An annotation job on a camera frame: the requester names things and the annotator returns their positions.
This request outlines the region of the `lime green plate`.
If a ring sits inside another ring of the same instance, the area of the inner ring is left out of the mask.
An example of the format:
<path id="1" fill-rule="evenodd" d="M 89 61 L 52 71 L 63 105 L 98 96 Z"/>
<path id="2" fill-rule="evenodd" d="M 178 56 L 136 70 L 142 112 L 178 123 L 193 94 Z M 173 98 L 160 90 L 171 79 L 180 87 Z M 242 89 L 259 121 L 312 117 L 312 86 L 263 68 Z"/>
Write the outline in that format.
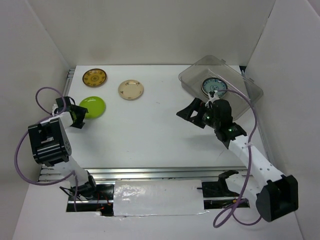
<path id="1" fill-rule="evenodd" d="M 99 118 L 106 110 L 105 101 L 98 96 L 89 96 L 84 98 L 79 103 L 79 106 L 87 109 L 87 113 L 85 114 L 86 119 Z"/>

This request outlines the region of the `cream floral plate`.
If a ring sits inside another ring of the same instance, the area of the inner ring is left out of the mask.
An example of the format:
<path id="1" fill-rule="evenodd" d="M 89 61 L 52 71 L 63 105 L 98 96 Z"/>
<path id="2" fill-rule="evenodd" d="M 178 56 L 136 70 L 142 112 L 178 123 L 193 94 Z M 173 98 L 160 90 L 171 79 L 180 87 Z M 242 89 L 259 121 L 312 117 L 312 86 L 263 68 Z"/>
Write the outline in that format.
<path id="1" fill-rule="evenodd" d="M 134 79 L 125 80 L 118 86 L 118 94 L 122 99 L 128 101 L 138 99 L 142 96 L 143 92 L 143 84 Z"/>

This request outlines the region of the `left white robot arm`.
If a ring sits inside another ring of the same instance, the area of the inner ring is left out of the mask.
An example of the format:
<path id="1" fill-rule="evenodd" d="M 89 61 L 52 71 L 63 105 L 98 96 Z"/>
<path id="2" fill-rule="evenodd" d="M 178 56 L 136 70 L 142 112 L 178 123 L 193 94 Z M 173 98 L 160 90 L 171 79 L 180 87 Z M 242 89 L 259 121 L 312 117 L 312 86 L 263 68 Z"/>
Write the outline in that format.
<path id="1" fill-rule="evenodd" d="M 54 116 L 28 127 L 32 155 L 37 164 L 53 167 L 64 177 L 69 178 L 70 192 L 80 199 L 92 200 L 97 197 L 99 187 L 93 176 L 82 168 L 72 157 L 72 146 L 66 128 L 82 129 L 88 109 L 76 105 L 69 96 L 56 100 Z"/>

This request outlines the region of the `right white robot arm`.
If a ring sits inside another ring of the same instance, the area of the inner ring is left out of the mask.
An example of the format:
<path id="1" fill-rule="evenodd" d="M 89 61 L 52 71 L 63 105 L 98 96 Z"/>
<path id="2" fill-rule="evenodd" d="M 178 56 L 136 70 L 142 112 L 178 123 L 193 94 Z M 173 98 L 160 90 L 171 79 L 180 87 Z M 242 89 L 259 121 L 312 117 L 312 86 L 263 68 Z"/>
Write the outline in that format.
<path id="1" fill-rule="evenodd" d="M 252 145 L 245 130 L 233 121 L 232 108 L 227 100 L 204 103 L 195 98 L 176 115 L 200 128 L 213 128 L 217 139 L 241 160 L 252 175 L 253 178 L 247 180 L 237 171 L 221 174 L 222 180 L 217 184 L 221 195 L 240 194 L 246 183 L 246 189 L 242 192 L 244 198 L 266 222 L 299 208 L 297 179 L 278 170 Z"/>

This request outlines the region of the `yellow patterned plate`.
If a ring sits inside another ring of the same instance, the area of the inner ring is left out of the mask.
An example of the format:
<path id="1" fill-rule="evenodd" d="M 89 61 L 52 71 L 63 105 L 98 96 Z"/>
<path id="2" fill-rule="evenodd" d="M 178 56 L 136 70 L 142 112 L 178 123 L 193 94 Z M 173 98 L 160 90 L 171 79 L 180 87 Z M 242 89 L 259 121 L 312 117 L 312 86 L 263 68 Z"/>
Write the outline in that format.
<path id="1" fill-rule="evenodd" d="M 107 73 L 101 68 L 93 68 L 86 71 L 82 76 L 82 82 L 90 88 L 102 86 L 108 80 Z"/>

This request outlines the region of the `cream plate black brushstroke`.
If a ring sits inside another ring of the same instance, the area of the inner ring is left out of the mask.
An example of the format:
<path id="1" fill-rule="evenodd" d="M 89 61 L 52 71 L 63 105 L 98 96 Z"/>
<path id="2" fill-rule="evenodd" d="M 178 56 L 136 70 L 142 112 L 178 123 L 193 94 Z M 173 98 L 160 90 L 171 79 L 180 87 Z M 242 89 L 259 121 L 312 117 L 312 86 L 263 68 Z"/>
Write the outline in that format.
<path id="1" fill-rule="evenodd" d="M 222 85 L 214 84 L 214 85 L 202 87 L 201 91 L 206 97 L 208 97 L 207 94 L 209 92 L 218 91 L 218 93 L 217 93 L 218 96 L 220 98 L 222 98 L 227 92 L 226 91 L 219 91 L 220 89 L 224 89 L 225 90 L 226 88 L 224 86 L 222 86 Z"/>

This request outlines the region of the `blue white patterned plate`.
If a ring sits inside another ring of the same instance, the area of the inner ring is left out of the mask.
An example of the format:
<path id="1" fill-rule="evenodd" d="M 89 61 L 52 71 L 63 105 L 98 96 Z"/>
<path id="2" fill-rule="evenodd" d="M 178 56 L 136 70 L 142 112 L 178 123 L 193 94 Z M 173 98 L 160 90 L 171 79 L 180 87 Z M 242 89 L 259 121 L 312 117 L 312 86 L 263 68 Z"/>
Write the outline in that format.
<path id="1" fill-rule="evenodd" d="M 217 77 L 206 78 L 201 84 L 202 92 L 208 96 L 210 92 L 218 91 L 217 95 L 222 98 L 226 94 L 228 86 L 225 81 Z"/>

